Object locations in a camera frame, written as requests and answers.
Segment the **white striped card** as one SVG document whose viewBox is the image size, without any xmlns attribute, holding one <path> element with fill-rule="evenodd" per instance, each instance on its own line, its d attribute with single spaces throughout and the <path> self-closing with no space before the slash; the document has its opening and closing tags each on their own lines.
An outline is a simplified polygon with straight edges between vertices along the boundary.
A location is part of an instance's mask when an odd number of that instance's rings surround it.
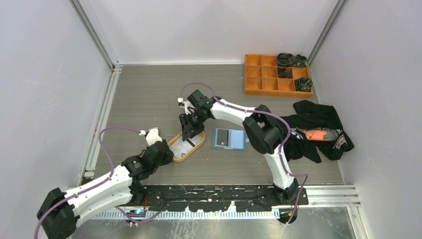
<svg viewBox="0 0 422 239">
<path fill-rule="evenodd" d="M 203 139 L 204 139 L 204 137 L 201 134 L 198 134 L 198 135 L 195 135 L 192 138 L 186 139 L 186 142 L 188 143 L 189 146 L 196 147 L 196 146 L 201 144 Z"/>
</svg>

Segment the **orange oval plastic tray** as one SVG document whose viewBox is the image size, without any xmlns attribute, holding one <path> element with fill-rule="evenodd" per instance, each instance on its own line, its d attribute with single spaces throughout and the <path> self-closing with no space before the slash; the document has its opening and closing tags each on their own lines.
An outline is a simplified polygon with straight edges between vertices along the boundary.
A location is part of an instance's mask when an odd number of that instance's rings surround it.
<svg viewBox="0 0 422 239">
<path fill-rule="evenodd" d="M 184 161 L 184 160 L 186 160 L 194 151 L 196 151 L 203 143 L 204 143 L 204 141 L 205 141 L 205 132 L 201 132 L 200 133 L 203 137 L 204 137 L 204 139 L 203 139 L 203 141 L 201 142 L 201 144 L 200 145 L 198 145 L 198 146 L 196 146 L 196 147 L 191 147 L 190 146 L 190 150 L 189 150 L 189 152 L 182 158 L 182 159 L 179 159 L 179 160 L 177 160 L 177 159 L 175 159 L 175 157 L 173 156 L 173 161 L 174 162 L 182 162 L 182 161 Z M 180 132 L 179 134 L 177 134 L 172 140 L 170 140 L 169 142 L 168 142 L 168 146 L 170 147 L 170 145 L 172 145 L 174 142 L 175 142 L 175 140 L 176 139 L 178 139 L 179 137 L 182 137 L 182 132 Z"/>
</svg>

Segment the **blue leather card holder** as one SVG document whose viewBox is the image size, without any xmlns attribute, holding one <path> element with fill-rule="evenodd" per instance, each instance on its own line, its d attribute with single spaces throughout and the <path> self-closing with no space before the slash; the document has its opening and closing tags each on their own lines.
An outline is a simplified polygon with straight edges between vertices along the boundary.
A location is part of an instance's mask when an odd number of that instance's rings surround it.
<svg viewBox="0 0 422 239">
<path fill-rule="evenodd" d="M 226 150 L 246 150 L 246 144 L 249 142 L 244 130 L 228 129 L 229 130 L 229 141 L 228 146 L 218 146 L 216 145 L 216 129 L 213 130 L 211 146 L 216 149 L 226 149 Z"/>
</svg>

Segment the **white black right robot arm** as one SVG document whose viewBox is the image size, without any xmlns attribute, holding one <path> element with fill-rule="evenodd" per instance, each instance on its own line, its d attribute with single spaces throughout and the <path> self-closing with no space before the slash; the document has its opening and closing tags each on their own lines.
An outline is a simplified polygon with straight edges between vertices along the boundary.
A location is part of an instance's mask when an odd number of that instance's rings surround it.
<svg viewBox="0 0 422 239">
<path fill-rule="evenodd" d="M 282 118 L 273 115 L 265 105 L 244 107 L 220 97 L 208 98 L 200 90 L 195 90 L 186 100 L 179 97 L 178 105 L 185 110 L 179 115 L 183 140 L 203 132 L 208 119 L 225 120 L 243 127 L 251 146 L 266 159 L 277 200 L 287 205 L 295 199 L 299 184 L 283 154 L 290 128 Z"/>
</svg>

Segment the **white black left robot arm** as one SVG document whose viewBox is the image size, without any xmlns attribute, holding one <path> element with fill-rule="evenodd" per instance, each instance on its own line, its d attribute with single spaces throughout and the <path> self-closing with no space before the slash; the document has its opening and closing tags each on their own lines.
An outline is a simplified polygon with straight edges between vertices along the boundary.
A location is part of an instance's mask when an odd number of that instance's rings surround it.
<svg viewBox="0 0 422 239">
<path fill-rule="evenodd" d="M 110 208 L 144 203 L 146 189 L 141 181 L 171 163 L 173 156 L 167 142 L 158 141 L 96 180 L 65 192 L 52 189 L 36 214 L 39 222 L 34 238 L 43 229 L 49 239 L 66 239 L 87 220 Z"/>
</svg>

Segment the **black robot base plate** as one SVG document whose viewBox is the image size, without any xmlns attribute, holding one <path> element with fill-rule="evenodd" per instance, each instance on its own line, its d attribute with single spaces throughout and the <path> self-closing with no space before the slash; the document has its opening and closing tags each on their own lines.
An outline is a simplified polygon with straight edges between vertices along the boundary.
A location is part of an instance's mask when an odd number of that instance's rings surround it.
<svg viewBox="0 0 422 239">
<path fill-rule="evenodd" d="M 146 185 L 125 206 L 147 206 L 150 210 L 182 212 L 266 212 L 275 206 L 308 204 L 299 186 L 283 192 L 274 185 Z"/>
</svg>

